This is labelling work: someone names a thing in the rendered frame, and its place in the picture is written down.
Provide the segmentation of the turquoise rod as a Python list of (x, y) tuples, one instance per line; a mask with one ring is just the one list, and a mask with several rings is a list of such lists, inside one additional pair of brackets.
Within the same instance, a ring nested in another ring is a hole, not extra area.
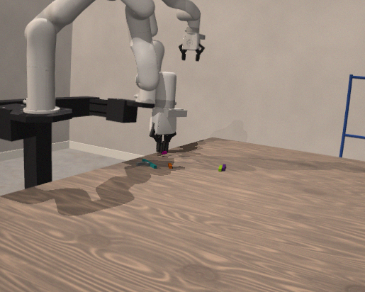
[[(149, 162), (148, 160), (146, 160), (146, 159), (142, 159), (142, 162)], [(153, 164), (153, 163), (151, 163), (151, 162), (149, 162), (150, 163), (150, 167), (152, 167), (152, 168), (154, 168), (154, 169), (156, 169), (157, 168), (157, 165), (155, 165), (155, 164)]]

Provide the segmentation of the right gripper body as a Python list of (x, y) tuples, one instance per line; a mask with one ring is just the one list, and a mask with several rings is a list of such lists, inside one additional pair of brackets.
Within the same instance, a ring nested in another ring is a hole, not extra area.
[(150, 132), (152, 126), (155, 123), (155, 133), (157, 135), (168, 135), (174, 134), (176, 132), (176, 117), (164, 117), (164, 110), (159, 107), (152, 109), (152, 114), (150, 118)]

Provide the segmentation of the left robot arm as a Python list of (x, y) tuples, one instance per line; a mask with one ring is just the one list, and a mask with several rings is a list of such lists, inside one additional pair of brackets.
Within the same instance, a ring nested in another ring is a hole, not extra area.
[[(168, 7), (178, 9), (176, 12), (176, 17), (180, 21), (187, 21), (187, 29), (185, 29), (186, 32), (199, 33), (201, 12), (194, 2), (192, 2), (191, 0), (162, 0), (162, 1)], [(151, 26), (152, 37), (154, 37), (158, 32), (155, 13), (153, 13), (150, 16), (150, 26)], [(164, 57), (164, 46), (158, 40), (152, 40), (152, 41), (157, 56), (158, 70), (159, 72), (161, 72), (162, 60)], [(156, 90), (144, 91), (140, 89), (140, 93), (135, 94), (134, 97), (137, 97), (136, 102), (155, 104), (155, 92)]]

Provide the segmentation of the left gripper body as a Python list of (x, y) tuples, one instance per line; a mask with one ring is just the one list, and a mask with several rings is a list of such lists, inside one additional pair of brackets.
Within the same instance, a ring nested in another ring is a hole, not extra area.
[(199, 33), (186, 32), (183, 39), (182, 49), (183, 50), (200, 50), (198, 46), (201, 44), (201, 37)]

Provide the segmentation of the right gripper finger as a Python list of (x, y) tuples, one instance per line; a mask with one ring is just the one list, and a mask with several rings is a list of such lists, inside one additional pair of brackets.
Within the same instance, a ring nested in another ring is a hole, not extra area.
[(176, 135), (176, 132), (174, 134), (168, 134), (168, 135), (164, 135), (164, 141), (162, 141), (163, 143), (163, 151), (167, 151), (169, 149), (169, 142), (172, 139), (172, 137), (174, 137)]
[(163, 150), (162, 135), (155, 134), (155, 123), (152, 126), (150, 137), (153, 137), (155, 139), (155, 142), (157, 142), (157, 147), (156, 147), (157, 152), (162, 153)]

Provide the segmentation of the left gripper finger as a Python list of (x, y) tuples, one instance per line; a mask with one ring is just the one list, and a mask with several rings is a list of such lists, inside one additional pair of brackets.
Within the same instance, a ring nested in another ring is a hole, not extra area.
[(185, 52), (186, 52), (187, 50), (182, 50), (182, 44), (179, 46), (179, 49), (180, 49), (180, 51), (181, 51), (181, 53), (182, 53), (182, 56), (181, 56), (182, 60), (185, 60), (185, 59), (186, 59), (186, 54), (185, 54)]
[(199, 45), (198, 45), (199, 47), (201, 47), (201, 50), (199, 51), (199, 50), (196, 50), (196, 61), (199, 61), (199, 59), (200, 59), (200, 54), (203, 52), (203, 50), (205, 49), (204, 48), (204, 46), (202, 46), (200, 43), (199, 43)]

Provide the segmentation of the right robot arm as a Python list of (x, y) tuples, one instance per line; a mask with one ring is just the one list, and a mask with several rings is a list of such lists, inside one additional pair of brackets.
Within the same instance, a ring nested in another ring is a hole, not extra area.
[[(24, 113), (60, 112), (60, 108), (55, 106), (57, 33), (72, 23), (94, 1), (55, 0), (26, 26), (28, 98), (23, 100), (26, 103)], [(155, 107), (166, 109), (164, 117), (187, 117), (187, 110), (174, 108), (176, 74), (158, 70), (150, 26), (150, 16), (155, 12), (154, 1), (121, 1), (126, 5), (129, 43), (137, 64), (135, 83), (145, 91), (156, 89)]]

